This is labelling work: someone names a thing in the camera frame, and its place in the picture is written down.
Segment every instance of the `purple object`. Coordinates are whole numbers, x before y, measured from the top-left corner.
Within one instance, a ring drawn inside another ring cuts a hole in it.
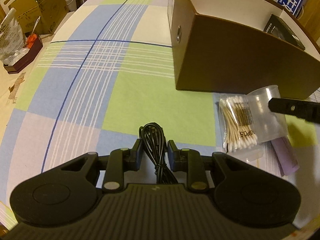
[[[282,176],[296,172],[299,169],[299,164],[287,136],[271,140],[271,143],[282,168]]]

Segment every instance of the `transparent plastic cup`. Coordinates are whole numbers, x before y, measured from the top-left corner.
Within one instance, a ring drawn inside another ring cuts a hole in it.
[[[259,143],[288,135],[284,114],[273,113],[268,107],[271,98],[279,97],[277,85],[260,88],[247,94],[254,130]]]

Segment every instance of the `barcode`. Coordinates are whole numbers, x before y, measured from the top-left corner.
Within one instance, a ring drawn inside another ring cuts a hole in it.
[[[250,108],[244,107],[242,103],[236,103],[235,111],[239,126],[248,126],[252,124]]]

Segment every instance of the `table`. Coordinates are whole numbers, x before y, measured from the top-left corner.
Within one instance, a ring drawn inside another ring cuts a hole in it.
[[[175,90],[167,0],[88,0],[24,80],[0,123],[0,222],[7,228],[16,223],[9,197],[17,184],[88,151],[131,147],[148,122],[159,123],[180,148],[222,151],[219,94]],[[8,101],[7,94],[1,98]],[[312,198],[320,195],[320,174],[312,169],[320,161],[320,132],[287,121],[301,166],[288,179],[302,189],[296,224],[304,225],[320,210]],[[270,143],[263,152],[250,163],[279,176]],[[153,165],[144,156],[140,171],[126,172],[125,181],[154,183]]]

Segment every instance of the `small black package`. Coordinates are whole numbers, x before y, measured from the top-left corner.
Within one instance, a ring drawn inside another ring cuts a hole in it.
[[[302,50],[306,49],[284,20],[274,14],[271,14],[271,17],[263,31],[270,33],[281,40],[287,41]]]

